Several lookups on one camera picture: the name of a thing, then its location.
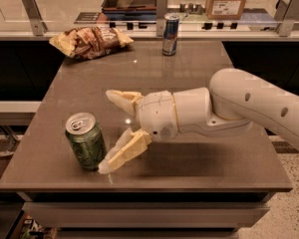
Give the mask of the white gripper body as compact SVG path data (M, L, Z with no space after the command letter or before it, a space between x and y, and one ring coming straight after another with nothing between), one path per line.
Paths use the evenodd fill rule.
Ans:
M155 142L170 140L178 134L174 100L168 91L146 95L138 104L137 118Z

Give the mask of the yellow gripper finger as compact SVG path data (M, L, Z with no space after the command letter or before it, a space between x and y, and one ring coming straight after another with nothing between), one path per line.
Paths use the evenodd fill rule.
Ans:
M119 169L126 162L145 152L150 144L151 138L148 132L144 129L132 131L129 127L100 162L99 173L108 174Z
M107 90L106 96L110 102L130 116L136 114L136 106L144 97L139 92L122 92L118 90Z

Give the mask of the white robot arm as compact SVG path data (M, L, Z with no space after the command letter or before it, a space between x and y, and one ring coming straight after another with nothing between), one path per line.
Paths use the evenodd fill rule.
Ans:
M146 96L108 90L106 95L134 117L140 128L124 131L99 164L101 174L119 169L153 142L166 142L187 132L236 136L249 131L255 122L299 150L299 96L242 70L217 71L207 88Z

